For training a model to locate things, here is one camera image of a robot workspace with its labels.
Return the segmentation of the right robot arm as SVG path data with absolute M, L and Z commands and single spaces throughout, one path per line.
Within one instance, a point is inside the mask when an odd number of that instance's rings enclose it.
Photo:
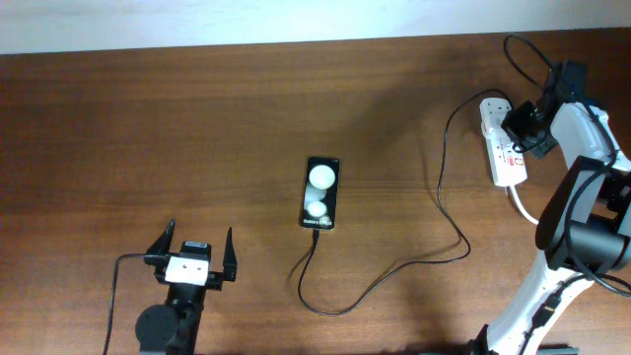
M 508 100 L 480 105 L 495 185 L 526 180 L 524 155 L 543 158 L 559 148 L 567 170 L 540 216 L 534 218 L 536 257 L 509 307 L 482 327 L 469 354 L 541 354 L 540 343 L 570 304 L 599 283 L 627 294 L 611 276 L 630 262 L 630 161 L 609 126 L 608 114 L 585 95 L 587 67 L 553 65 L 534 103 Z

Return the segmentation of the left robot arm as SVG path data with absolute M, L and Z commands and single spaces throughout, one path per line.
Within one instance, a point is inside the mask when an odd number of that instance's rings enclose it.
M 227 232 L 220 272 L 211 269 L 209 244 L 185 241 L 178 252 L 171 252 L 174 231 L 171 220 L 144 256 L 156 280 L 168 287 L 168 294 L 162 304 L 148 307 L 137 319 L 140 355 L 193 355 L 206 293 L 220 291 L 224 283 L 237 278 L 232 231 Z

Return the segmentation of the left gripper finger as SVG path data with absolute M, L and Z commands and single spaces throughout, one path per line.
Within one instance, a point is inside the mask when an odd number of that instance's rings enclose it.
M 223 257 L 223 279 L 227 282 L 235 282 L 237 279 L 237 273 L 238 260 L 233 243 L 233 229 L 229 228 Z
M 167 224 L 161 235 L 148 247 L 146 253 L 152 255 L 164 255 L 170 251 L 175 232 L 175 219 Z

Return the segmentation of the black Galaxy flip phone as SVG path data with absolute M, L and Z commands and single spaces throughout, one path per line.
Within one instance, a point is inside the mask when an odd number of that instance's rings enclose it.
M 336 158 L 309 157 L 299 223 L 303 228 L 331 231 L 339 186 L 340 161 Z

